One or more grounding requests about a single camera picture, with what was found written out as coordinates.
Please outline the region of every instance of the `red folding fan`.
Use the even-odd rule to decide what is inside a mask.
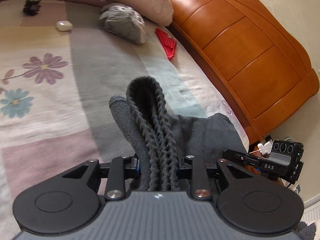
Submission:
[[[173,38],[169,38],[168,34],[159,28],[156,28],[156,35],[164,48],[164,51],[169,60],[172,60],[176,52],[177,42]]]

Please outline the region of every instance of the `yellow flower center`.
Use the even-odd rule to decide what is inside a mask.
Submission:
[[[43,64],[43,65],[41,65],[41,69],[42,70],[45,70],[45,69],[47,69],[49,66],[47,65],[47,64]]]
[[[12,104],[15,106],[17,103],[19,103],[19,101],[17,99],[12,101]]]

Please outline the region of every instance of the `circular cover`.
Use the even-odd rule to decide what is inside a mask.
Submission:
[[[294,229],[304,210],[297,194],[260,176],[232,180],[219,195],[217,208],[238,229],[258,235]]]
[[[36,234],[59,234],[88,223],[98,212],[99,198],[73,180],[43,182],[18,195],[12,210],[19,226]]]

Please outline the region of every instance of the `wooden headboard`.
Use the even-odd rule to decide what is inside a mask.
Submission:
[[[171,0],[169,30],[229,103],[250,143],[319,90],[309,56],[259,0]]]

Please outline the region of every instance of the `bed sheet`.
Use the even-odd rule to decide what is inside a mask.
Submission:
[[[147,42],[134,45],[101,30],[99,7],[42,0],[39,14],[27,17],[24,3],[0,3],[1,239],[19,231],[11,208],[21,191],[87,159],[134,154],[108,101],[125,96],[137,76],[156,78],[170,113],[228,116],[248,149],[231,108],[181,44],[166,58],[156,24],[146,21]],[[57,31],[60,20],[73,30]]]

